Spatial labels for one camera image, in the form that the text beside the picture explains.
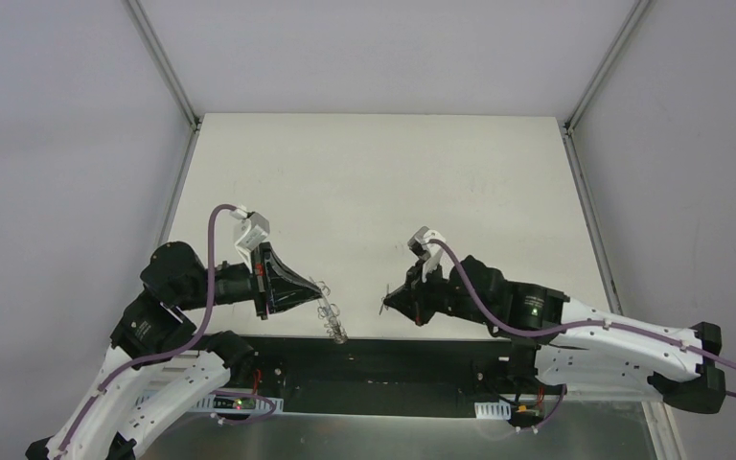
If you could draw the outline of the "silver key black head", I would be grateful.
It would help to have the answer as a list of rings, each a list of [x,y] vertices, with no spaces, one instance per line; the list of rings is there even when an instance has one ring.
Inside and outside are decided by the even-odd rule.
[[[382,316],[382,314],[385,311],[388,311],[388,309],[389,307],[385,304],[385,299],[382,299],[382,302],[380,303],[380,306],[379,306],[379,316]]]

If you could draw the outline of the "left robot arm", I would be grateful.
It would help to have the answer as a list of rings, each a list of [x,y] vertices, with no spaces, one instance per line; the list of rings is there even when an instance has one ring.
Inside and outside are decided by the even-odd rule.
[[[268,242],[258,244],[253,265],[214,268],[184,241],[167,242],[153,252],[140,279],[143,289],[110,334],[88,393],[63,428],[27,447],[27,458],[138,459],[212,391],[248,384],[253,348],[231,331],[205,334],[186,311],[252,302],[269,315],[326,297]]]

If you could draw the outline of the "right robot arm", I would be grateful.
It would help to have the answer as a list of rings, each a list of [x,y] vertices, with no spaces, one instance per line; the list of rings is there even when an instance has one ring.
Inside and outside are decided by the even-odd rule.
[[[441,313],[509,339],[502,363],[483,371],[492,392],[565,386],[659,399],[697,414],[716,414],[725,401],[725,373],[714,362],[723,342],[712,323],[674,328],[632,320],[553,288],[509,281],[473,256],[448,274],[423,267],[411,266],[383,305],[418,326]]]

